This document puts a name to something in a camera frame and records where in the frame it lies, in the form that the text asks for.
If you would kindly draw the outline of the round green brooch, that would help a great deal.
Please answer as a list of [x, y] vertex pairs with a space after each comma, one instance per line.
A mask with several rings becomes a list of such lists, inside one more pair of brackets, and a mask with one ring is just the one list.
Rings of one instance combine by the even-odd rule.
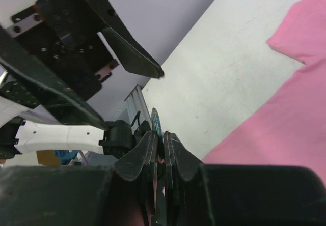
[[158, 111], [156, 108], [152, 108], [151, 122], [152, 122], [153, 131], [155, 131], [159, 137], [162, 137], [161, 123], [160, 123]]

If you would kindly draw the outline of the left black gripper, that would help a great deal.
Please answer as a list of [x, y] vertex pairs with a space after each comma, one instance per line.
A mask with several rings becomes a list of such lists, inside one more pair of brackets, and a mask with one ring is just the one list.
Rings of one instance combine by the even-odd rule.
[[[86, 4], [76, 1], [75, 11], [84, 12]], [[86, 2], [103, 22], [101, 33], [127, 72], [164, 77], [160, 64], [133, 38], [109, 0]], [[95, 31], [82, 44], [67, 48], [35, 9], [31, 6], [12, 16], [17, 23], [18, 18], [36, 23], [28, 30], [17, 24], [9, 28], [19, 43], [1, 28], [1, 66], [18, 81], [7, 78], [1, 85], [1, 97], [28, 108], [41, 104], [65, 125], [107, 130], [103, 118], [85, 101], [101, 90], [118, 63]]]

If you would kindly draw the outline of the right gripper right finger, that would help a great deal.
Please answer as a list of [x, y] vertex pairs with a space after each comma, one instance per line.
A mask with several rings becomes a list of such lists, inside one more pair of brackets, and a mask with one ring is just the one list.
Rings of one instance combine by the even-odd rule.
[[165, 132], [163, 141], [167, 225], [190, 225], [198, 200], [198, 168], [202, 162], [175, 133]]

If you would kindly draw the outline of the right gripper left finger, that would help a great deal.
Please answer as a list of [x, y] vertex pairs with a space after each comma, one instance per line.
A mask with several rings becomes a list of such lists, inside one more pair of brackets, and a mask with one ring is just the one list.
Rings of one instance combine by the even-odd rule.
[[156, 207], [157, 146], [157, 134], [148, 131], [115, 163], [113, 225], [151, 225]]

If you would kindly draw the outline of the pink t-shirt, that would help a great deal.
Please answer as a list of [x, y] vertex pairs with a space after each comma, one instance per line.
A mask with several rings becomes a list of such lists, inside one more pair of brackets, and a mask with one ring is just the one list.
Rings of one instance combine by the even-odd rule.
[[325, 180], [325, 0], [295, 3], [267, 44], [303, 66], [203, 160], [303, 166]]

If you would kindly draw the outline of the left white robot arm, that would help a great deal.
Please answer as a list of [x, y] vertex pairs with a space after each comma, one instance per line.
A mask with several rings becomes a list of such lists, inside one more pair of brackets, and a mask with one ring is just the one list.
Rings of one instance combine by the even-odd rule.
[[162, 78], [109, 0], [1, 0], [1, 158], [87, 150], [121, 158], [159, 126], [105, 121], [87, 101], [111, 71]]

